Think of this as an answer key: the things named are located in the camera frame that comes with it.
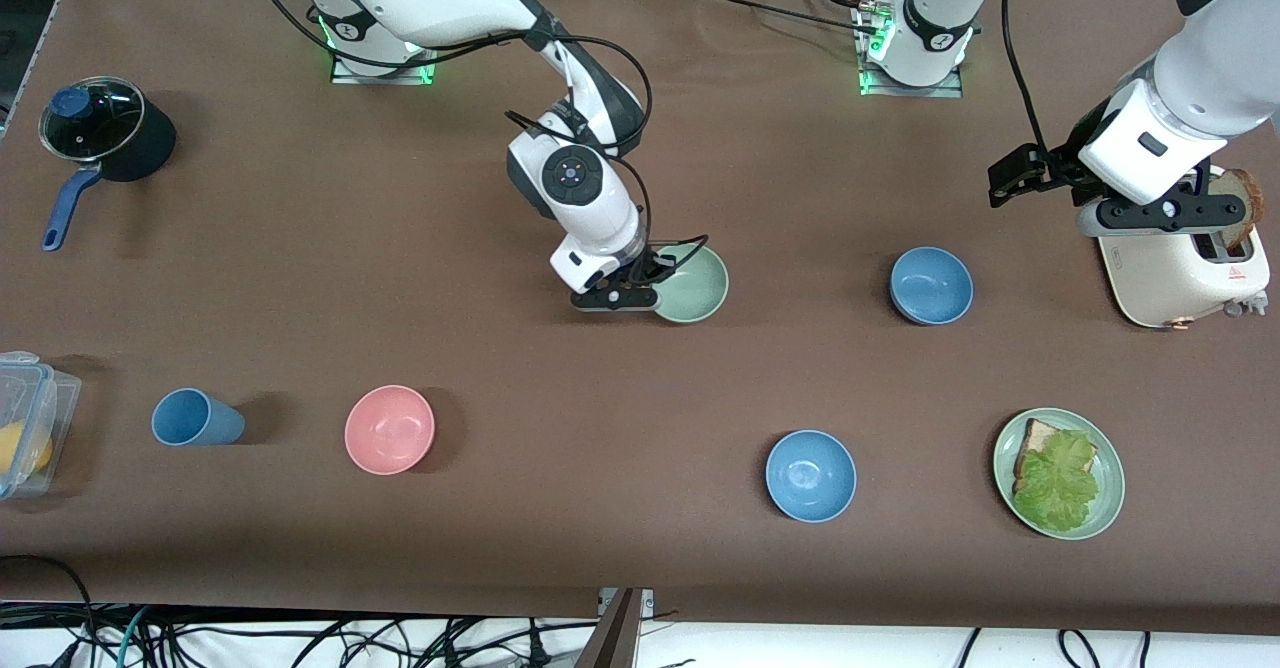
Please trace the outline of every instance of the lettuce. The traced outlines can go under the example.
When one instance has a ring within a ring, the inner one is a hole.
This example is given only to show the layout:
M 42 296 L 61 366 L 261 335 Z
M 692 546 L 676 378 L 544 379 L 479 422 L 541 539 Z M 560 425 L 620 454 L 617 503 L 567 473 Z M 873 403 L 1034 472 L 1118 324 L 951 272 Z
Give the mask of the lettuce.
M 1094 453 L 1084 431 L 1059 431 L 1043 450 L 1028 450 L 1027 485 L 1015 491 L 1014 508 L 1042 529 L 1070 531 L 1084 525 L 1089 502 L 1098 495 L 1098 482 L 1085 471 Z

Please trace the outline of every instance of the blue pot handle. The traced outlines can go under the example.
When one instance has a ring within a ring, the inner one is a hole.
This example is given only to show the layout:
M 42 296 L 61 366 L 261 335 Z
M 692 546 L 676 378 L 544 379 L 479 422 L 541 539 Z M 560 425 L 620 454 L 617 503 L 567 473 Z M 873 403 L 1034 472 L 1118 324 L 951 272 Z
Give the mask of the blue pot handle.
M 45 227 L 45 239 L 40 244 L 45 250 L 59 250 L 67 239 L 67 229 L 72 223 L 72 214 L 76 212 L 76 203 L 79 195 L 84 193 L 88 186 L 102 179 L 102 173 L 97 168 L 92 170 L 76 171 L 58 191 L 58 202 L 54 203 L 54 212 L 49 214 L 49 225 Z

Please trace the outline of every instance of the white floor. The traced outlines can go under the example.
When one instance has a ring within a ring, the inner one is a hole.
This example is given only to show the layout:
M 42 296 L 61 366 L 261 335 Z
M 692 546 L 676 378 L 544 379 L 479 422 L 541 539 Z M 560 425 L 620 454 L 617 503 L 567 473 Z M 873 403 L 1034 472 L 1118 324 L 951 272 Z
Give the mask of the white floor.
M 375 631 L 383 622 L 369 622 Z M 325 623 L 228 624 L 237 630 L 319 630 Z M 443 621 L 407 623 L 412 645 L 426 645 L 443 628 Z M 467 633 L 467 645 L 525 630 L 525 619 L 495 618 Z M 687 659 L 691 668 L 955 668 L 969 628 L 891 628 L 777 626 L 741 623 L 645 623 L 636 668 L 664 668 Z M 586 628 L 545 633 L 550 655 L 585 645 Z M 398 633 L 392 631 L 399 645 Z M 1135 668 L 1139 633 L 1087 632 L 1102 668 Z M 67 648 L 68 632 L 60 630 L 0 630 L 0 668 L 46 665 Z M 291 665 L 307 639 L 246 639 L 201 633 L 183 640 L 193 658 L 209 668 L 284 668 Z M 525 651 L 526 642 L 511 648 Z M 1076 662 L 1088 665 L 1084 650 L 1075 644 Z M 337 665 L 343 645 L 339 639 L 321 644 L 307 655 L 302 668 Z M 468 667 L 507 667 L 511 653 L 492 650 L 467 662 Z M 81 649 L 74 668 L 86 668 L 87 649 Z M 440 662 L 433 664 L 438 668 Z M 1057 649 L 1056 631 L 987 628 L 974 644 L 969 668 L 1066 667 Z M 1280 637 L 1156 633 L 1147 659 L 1149 668 L 1275 668 L 1280 665 Z M 389 653 L 371 653 L 351 668 L 394 668 Z

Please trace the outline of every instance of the green plate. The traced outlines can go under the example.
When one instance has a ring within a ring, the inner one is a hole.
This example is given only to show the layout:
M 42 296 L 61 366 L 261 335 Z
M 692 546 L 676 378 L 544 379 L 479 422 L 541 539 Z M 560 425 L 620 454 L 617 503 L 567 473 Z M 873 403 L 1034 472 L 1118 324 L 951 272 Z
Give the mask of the green plate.
M 1060 430 L 1084 431 L 1089 434 L 1089 443 L 1098 448 L 1098 457 L 1093 459 L 1093 468 L 1089 471 L 1093 473 L 1094 480 L 1098 481 L 1098 495 L 1093 500 L 1089 500 L 1089 517 L 1084 518 L 1084 525 L 1078 529 L 1070 531 L 1042 529 L 1028 521 L 1028 518 L 1024 518 L 1014 508 L 1014 466 L 1018 463 L 1018 452 L 1023 447 L 1024 436 L 1027 436 L 1027 421 L 1029 418 L 1041 418 L 1041 421 L 1053 427 L 1060 427 Z M 1070 410 L 1033 408 L 1015 416 L 1000 431 L 991 463 L 992 471 L 996 475 L 996 489 L 1000 490 L 1000 495 L 1005 499 L 1009 509 L 1021 522 L 1043 532 L 1046 536 L 1062 540 L 1091 539 L 1107 530 L 1115 522 L 1116 516 L 1120 514 L 1120 507 L 1124 505 L 1124 467 L 1120 466 L 1120 456 L 1116 454 L 1115 447 L 1111 445 L 1111 441 L 1107 440 L 1107 436 L 1102 435 L 1102 431 L 1097 426 L 1087 421 L 1087 418 L 1071 413 Z

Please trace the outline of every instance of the blue lid knob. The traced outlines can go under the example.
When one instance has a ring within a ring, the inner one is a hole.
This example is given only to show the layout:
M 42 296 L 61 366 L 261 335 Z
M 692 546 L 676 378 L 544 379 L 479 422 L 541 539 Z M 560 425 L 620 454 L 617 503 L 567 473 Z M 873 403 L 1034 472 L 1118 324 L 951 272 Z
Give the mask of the blue lid knob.
M 83 118 L 93 111 L 88 99 L 88 90 L 82 88 L 82 86 L 70 86 L 70 88 L 59 90 L 49 100 L 49 109 L 55 116 L 64 118 Z

